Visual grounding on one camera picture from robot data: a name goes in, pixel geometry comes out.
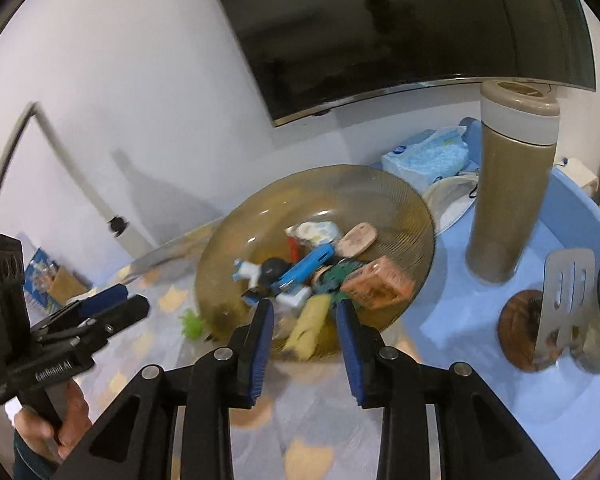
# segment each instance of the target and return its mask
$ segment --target stainless steel bottle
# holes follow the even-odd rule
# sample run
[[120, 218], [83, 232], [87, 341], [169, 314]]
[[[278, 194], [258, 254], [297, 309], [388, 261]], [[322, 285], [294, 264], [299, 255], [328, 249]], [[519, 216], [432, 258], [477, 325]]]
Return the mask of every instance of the stainless steel bottle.
[[469, 270], [490, 283], [508, 281], [538, 220], [560, 125], [555, 98], [528, 85], [480, 86], [482, 160]]

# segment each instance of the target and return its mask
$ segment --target yellow sponge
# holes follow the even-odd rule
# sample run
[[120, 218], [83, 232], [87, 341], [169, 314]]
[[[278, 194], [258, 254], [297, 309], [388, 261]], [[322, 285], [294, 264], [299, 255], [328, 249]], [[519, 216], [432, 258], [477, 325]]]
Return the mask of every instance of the yellow sponge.
[[311, 357], [318, 345], [318, 334], [327, 319], [331, 306], [330, 294], [317, 294], [306, 302], [284, 350], [293, 351], [301, 361]]

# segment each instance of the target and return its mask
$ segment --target orange box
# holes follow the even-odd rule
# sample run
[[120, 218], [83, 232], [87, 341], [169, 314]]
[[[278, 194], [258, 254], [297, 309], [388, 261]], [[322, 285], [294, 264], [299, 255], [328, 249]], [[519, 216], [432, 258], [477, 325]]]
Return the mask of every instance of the orange box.
[[352, 272], [340, 287], [352, 300], [369, 310], [408, 301], [414, 289], [411, 276], [388, 256], [381, 256]]

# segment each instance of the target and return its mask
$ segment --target black ball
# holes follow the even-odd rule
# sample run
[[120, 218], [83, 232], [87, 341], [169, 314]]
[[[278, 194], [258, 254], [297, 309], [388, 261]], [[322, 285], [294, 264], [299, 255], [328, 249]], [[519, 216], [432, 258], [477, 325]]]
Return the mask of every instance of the black ball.
[[280, 277], [292, 267], [292, 264], [282, 258], [269, 258], [264, 260], [260, 266], [260, 280], [258, 284], [265, 288], [271, 288]]

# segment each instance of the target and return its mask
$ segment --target blue packaging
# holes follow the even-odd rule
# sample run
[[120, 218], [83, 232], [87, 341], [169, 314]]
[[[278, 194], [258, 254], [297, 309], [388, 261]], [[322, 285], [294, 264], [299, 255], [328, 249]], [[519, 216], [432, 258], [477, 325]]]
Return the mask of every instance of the blue packaging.
[[425, 130], [383, 155], [382, 169], [422, 194], [435, 181], [454, 176], [469, 164], [469, 148], [462, 140], [465, 131], [465, 126]]
[[58, 264], [42, 249], [38, 249], [24, 271], [24, 300], [28, 308], [35, 307], [46, 314], [52, 314], [62, 308], [48, 293]]

